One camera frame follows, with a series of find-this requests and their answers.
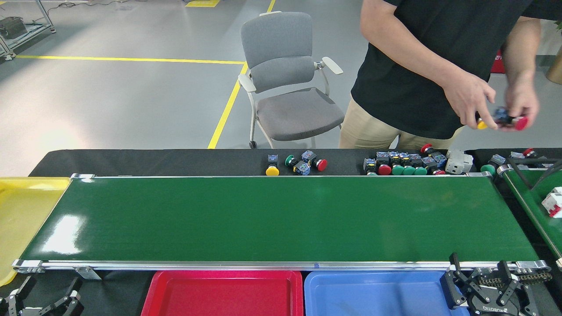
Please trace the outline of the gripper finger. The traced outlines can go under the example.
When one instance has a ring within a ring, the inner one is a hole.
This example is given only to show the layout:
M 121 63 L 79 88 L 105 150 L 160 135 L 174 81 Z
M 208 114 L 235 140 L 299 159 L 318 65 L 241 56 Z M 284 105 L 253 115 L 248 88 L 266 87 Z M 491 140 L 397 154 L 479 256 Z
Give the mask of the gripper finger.
M 80 301 L 79 290 L 83 282 L 76 277 L 71 282 L 66 294 L 54 304 L 42 308 L 43 316 L 80 316 L 84 306 Z
M 24 310 L 24 300 L 32 290 L 32 276 L 28 276 L 22 285 L 11 292 L 6 298 L 1 298 L 1 316 L 22 316 Z

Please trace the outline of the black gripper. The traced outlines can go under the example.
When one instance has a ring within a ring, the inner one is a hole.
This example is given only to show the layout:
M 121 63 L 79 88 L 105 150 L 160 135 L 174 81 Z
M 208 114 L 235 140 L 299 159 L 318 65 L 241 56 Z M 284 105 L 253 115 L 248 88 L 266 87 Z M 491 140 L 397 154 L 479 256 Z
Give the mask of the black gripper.
M 472 316 L 539 316 L 530 286 L 540 282 L 540 271 L 513 274 L 507 262 L 500 261 L 497 265 L 499 294 L 490 296 L 488 302 L 474 279 L 461 272 L 458 255 L 452 253 L 449 261 L 451 266 L 440 282 L 450 309 L 466 304 Z

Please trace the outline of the person's left hand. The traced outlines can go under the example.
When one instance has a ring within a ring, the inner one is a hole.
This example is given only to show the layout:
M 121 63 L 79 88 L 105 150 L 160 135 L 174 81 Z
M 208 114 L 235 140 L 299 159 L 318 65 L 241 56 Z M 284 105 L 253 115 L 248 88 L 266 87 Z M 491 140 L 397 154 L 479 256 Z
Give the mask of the person's left hand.
M 536 94 L 533 73 L 521 73 L 508 76 L 508 86 L 504 93 L 504 102 L 511 117 L 526 117 L 526 128 L 533 126 L 540 110 Z

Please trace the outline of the person's right hand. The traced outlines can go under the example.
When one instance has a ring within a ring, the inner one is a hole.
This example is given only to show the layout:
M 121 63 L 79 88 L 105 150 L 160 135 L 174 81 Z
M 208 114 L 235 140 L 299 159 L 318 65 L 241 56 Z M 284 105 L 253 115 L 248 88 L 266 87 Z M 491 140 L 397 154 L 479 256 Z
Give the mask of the person's right hand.
M 479 116 L 488 128 L 498 129 L 487 106 L 488 102 L 494 103 L 496 90 L 487 82 L 464 72 L 445 79 L 440 86 L 463 125 L 478 128 L 476 116 Z

